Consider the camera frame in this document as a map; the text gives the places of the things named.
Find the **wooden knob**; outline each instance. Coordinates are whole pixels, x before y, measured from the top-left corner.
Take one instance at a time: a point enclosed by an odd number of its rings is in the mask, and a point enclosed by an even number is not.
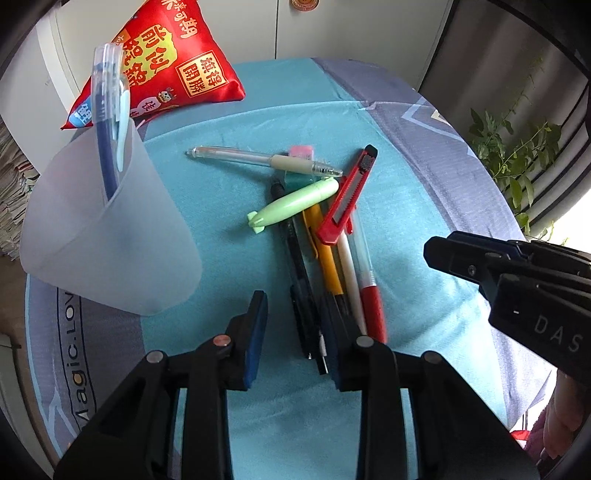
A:
[[[318,0],[291,0],[291,6],[300,12],[309,12],[318,6]]]

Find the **stack of paper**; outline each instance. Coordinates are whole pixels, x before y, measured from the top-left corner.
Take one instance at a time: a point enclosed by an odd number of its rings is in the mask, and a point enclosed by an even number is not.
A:
[[[18,258],[22,220],[39,174],[0,119],[0,254]]]

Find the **human hand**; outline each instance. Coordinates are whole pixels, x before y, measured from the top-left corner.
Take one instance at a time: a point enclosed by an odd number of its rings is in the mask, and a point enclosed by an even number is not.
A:
[[[546,407],[544,448],[550,458],[564,455],[573,443],[574,432],[583,423],[584,405],[580,386],[560,370],[556,387]]]

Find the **pen holder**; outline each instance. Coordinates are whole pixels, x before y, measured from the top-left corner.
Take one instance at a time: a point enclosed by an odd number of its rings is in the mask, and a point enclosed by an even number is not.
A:
[[[39,178],[22,227],[23,269],[84,298],[140,315],[187,300],[197,247],[130,122],[121,183],[106,203],[94,127]]]

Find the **red utility knife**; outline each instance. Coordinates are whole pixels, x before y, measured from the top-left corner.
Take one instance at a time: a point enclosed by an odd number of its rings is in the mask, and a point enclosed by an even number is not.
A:
[[[344,230],[351,212],[355,208],[355,203],[377,156],[378,150],[373,145],[365,147],[345,183],[339,189],[335,202],[316,231],[316,236],[325,245],[336,245],[340,233]]]

